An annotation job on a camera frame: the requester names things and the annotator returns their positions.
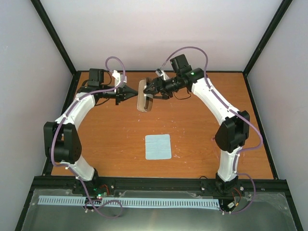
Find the plaid glasses case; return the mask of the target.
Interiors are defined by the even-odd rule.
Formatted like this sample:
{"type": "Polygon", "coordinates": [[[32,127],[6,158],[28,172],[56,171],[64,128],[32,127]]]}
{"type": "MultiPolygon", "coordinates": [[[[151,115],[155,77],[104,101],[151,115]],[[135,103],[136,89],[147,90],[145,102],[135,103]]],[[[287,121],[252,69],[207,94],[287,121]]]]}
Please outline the plaid glasses case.
{"type": "Polygon", "coordinates": [[[138,96],[137,96],[137,109],[140,112],[149,112],[153,106],[153,95],[145,94],[144,90],[150,84],[150,79],[144,78],[139,82],[138,96]]]}

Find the light blue cleaning cloth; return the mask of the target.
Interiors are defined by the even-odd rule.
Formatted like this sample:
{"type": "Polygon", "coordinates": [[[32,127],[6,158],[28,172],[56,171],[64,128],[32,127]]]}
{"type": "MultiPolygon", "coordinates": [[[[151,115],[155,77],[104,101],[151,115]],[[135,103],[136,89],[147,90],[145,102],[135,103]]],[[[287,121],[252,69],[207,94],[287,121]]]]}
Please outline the light blue cleaning cloth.
{"type": "Polygon", "coordinates": [[[146,160],[168,160],[172,158],[169,134],[145,136],[146,160]]]}

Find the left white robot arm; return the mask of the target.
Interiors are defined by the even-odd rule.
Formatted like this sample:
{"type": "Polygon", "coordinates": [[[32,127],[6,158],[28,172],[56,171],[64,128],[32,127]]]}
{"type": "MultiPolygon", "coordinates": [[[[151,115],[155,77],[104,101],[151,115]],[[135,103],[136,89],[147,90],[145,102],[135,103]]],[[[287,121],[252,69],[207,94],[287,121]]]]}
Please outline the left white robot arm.
{"type": "Polygon", "coordinates": [[[112,71],[114,85],[104,84],[105,70],[92,68],[88,80],[77,90],[75,98],[64,113],[54,122],[46,122],[43,127],[45,154],[54,167],[65,167],[78,180],[83,180],[83,188],[88,193],[96,193],[100,181],[94,176],[97,171],[82,156],[82,145],[77,130],[99,99],[114,99],[116,104],[137,96],[137,91],[127,86],[125,73],[112,71]]]}

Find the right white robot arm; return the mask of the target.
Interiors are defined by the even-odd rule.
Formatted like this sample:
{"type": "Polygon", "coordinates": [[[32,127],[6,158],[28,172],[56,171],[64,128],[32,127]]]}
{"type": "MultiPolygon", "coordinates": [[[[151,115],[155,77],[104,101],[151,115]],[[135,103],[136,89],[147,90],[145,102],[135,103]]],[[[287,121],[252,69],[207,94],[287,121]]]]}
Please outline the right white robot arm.
{"type": "Polygon", "coordinates": [[[215,188],[218,193],[226,194],[238,181],[238,160],[249,137],[250,115],[232,106],[214,87],[205,70],[192,69],[185,55],[172,58],[170,63],[176,74],[174,77],[169,78],[162,69],[157,69],[156,78],[144,78],[139,82],[137,108],[141,112],[148,112],[154,98],[167,100],[183,88],[197,96],[219,124],[215,142],[220,149],[220,163],[215,188]]]}

